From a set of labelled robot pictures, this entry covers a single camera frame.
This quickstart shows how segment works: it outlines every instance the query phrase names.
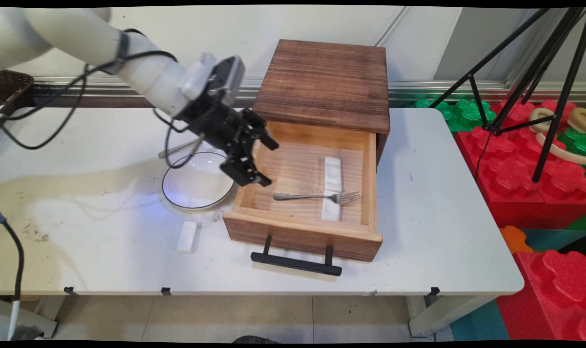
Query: white robotic arm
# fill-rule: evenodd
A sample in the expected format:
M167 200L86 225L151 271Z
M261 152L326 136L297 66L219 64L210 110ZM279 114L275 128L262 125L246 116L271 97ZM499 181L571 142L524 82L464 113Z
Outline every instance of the white robotic arm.
M171 57L137 53L158 51L147 37L124 32L107 23L110 9L23 9L0 7L0 70L42 55L50 48L102 66L171 117L187 122L187 129L228 157L220 168L240 185L269 178L253 164L252 145L260 140L274 150L265 122L251 110L236 112L231 105L244 73L237 56L216 64L204 53L189 69Z

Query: silver fork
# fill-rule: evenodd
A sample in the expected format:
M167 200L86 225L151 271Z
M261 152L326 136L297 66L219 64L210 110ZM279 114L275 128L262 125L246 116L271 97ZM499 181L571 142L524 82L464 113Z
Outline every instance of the silver fork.
M351 203L353 201L359 200L360 193L359 192L351 192L345 194L335 193L331 196L304 196L299 194L286 194L286 193L275 193L274 200L276 201L288 201L288 200L299 200L302 198L327 198L336 204L346 204Z

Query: white eraser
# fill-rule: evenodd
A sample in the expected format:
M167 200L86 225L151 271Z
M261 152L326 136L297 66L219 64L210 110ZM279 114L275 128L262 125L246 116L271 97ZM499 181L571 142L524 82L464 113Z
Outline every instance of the white eraser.
M181 235L179 236L179 242L177 243L176 251L178 254L190 254L192 252L194 234L196 234L196 222L184 222Z
M342 193L342 170L340 159L325 157L325 190L324 196ZM323 220L340 221L340 205L331 200L323 200L321 209Z
M325 189L342 193L342 170L340 159L325 157Z

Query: table leg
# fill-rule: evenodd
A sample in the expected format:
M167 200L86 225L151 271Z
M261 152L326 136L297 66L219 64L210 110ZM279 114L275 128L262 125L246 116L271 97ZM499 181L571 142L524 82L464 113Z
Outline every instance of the table leg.
M50 320L57 321L57 313L61 309L65 295L44 296L39 300L34 313Z
M496 297L492 295L441 296L431 306L425 308L424 296L407 296L411 337L428 337Z

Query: orange foam piece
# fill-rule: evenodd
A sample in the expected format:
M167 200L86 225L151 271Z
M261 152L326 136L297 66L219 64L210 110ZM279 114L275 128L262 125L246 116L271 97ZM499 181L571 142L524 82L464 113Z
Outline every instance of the orange foam piece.
M506 226L503 229L499 229L501 231L501 236L503 236L503 240L506 241L506 245L508 245L508 249L510 253L518 253L519 251L523 253L533 253L534 249L527 246L525 244L525 240L527 236L525 236L525 232L517 229L514 226Z

